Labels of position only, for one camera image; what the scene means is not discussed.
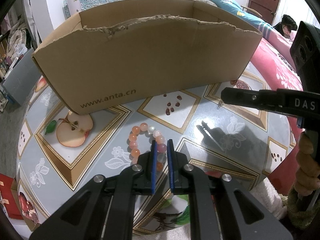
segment finger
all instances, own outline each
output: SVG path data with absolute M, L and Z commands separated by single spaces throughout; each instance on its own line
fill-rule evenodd
M 298 151 L 296 160 L 300 168 L 310 177 L 318 177 L 320 175 L 319 164 L 310 156 Z
M 316 190 L 320 188 L 320 180 L 318 178 L 309 177 L 302 169 L 296 172 L 296 180 L 308 190 Z
M 309 196 L 313 192 L 312 190 L 308 190 L 305 187 L 303 187 L 303 185 L 301 185 L 298 181 L 295 181 L 294 189 L 302 196 Z
M 305 132 L 302 132 L 299 136 L 298 140 L 299 151 L 304 154 L 312 154 L 313 153 L 313 145 L 308 136 L 306 136 Z

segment beaded bracelet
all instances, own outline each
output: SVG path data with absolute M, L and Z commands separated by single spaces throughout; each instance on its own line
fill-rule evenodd
M 138 157 L 140 155 L 140 150 L 138 149 L 137 143 L 137 136 L 139 135 L 140 131 L 145 132 L 148 131 L 149 135 L 153 135 L 157 142 L 157 171 L 162 171 L 164 168 L 164 163 L 167 160 L 166 151 L 167 146 L 165 143 L 165 138 L 161 134 L 161 131 L 156 130 L 154 126 L 148 126 L 147 123 L 143 122 L 140 126 L 132 127 L 132 133 L 129 135 L 129 148 L 131 149 L 131 156 L 133 157 L 132 163 L 137 164 Z

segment pink bead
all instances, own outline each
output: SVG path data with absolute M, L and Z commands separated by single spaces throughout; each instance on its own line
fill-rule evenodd
M 138 143 L 136 141 L 131 141 L 129 143 L 129 147 L 130 147 L 130 149 L 136 149 L 136 148 L 138 148 Z
M 133 132 L 135 135 L 138 135 L 138 134 L 140 133 L 140 127 L 138 127 L 138 126 L 132 127 L 132 132 Z
M 137 140 L 137 136 L 134 134 L 134 133 L 131 133 L 130 135 L 129 135 L 129 141 L 136 141 Z
M 148 124 L 146 124 L 145 122 L 143 122 L 142 124 L 140 124 L 140 130 L 145 132 L 148 130 Z
M 167 150 L 167 146 L 165 144 L 163 144 L 163 143 L 162 144 L 158 144 L 157 145 L 157 150 L 160 153 L 164 153 Z
M 156 137 L 156 142 L 158 144 L 164 143 L 165 142 L 165 138 L 162 135 L 160 135 L 160 136 Z
M 133 163 L 133 164 L 137 164 L 137 162 L 138 162 L 138 157 L 134 157 L 134 158 L 132 159 L 132 163 Z
M 160 136 L 161 135 L 161 132 L 159 131 L 159 130 L 155 130 L 154 132 L 153 132 L 153 137 L 154 138 L 157 138 L 158 136 Z

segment patterned tablecloth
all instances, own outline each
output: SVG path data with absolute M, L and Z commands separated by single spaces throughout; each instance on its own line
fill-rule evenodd
M 85 123 L 88 131 L 70 145 L 64 140 L 69 136 L 62 129 L 65 121 L 59 120 L 70 112 L 40 80 L 30 95 L 18 145 L 18 194 L 26 216 L 43 223 L 94 175 L 114 176 L 132 165 L 128 136 L 141 123 L 154 126 L 165 140 L 173 139 L 176 150 L 193 165 L 216 176 L 231 174 L 252 189 L 286 158 L 295 141 L 285 116 L 222 104 L 220 93 L 225 87 L 269 88 L 249 63 L 238 81 L 159 95 L 79 118 L 79 125 Z M 140 132 L 141 153 L 150 150 L 152 139 L 147 131 Z M 188 197 L 171 194 L 163 157 L 157 165 L 156 194 L 136 199 L 133 231 L 137 235 L 189 222 Z

